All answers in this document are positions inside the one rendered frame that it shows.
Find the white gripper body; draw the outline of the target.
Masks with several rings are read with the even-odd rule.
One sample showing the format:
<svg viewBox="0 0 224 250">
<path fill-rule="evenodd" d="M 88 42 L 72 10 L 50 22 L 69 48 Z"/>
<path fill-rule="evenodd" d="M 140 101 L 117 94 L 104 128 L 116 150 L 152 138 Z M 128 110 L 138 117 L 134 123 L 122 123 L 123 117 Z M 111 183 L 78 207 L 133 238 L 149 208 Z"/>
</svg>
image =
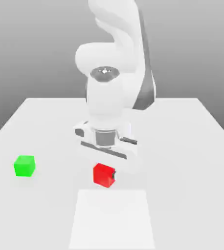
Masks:
<svg viewBox="0 0 224 250">
<path fill-rule="evenodd" d="M 112 148 L 98 148 L 93 144 L 81 141 L 78 143 L 78 153 L 92 164 L 101 163 L 116 170 L 137 170 L 139 154 L 137 145 L 119 142 Z"/>
</svg>

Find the small red cube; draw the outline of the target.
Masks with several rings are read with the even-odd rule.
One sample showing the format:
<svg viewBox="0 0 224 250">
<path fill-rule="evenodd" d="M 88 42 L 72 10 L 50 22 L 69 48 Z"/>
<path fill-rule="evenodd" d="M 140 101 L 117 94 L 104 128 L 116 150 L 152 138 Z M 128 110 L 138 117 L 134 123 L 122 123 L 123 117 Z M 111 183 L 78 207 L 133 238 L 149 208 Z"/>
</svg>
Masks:
<svg viewBox="0 0 224 250">
<path fill-rule="evenodd" d="M 98 163 L 93 168 L 93 181 L 103 187 L 109 188 L 115 182 L 116 170 L 110 166 Z"/>
</svg>

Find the small green cube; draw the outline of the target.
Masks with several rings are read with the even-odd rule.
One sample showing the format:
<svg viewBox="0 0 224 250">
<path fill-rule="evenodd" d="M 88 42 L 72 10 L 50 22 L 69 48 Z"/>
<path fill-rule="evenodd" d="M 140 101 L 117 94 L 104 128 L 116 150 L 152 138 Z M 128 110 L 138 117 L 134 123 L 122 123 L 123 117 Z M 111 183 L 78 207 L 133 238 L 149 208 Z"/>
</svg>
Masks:
<svg viewBox="0 0 224 250">
<path fill-rule="evenodd" d="M 20 155 L 14 162 L 16 176 L 31 177 L 35 170 L 35 159 L 31 155 Z"/>
</svg>

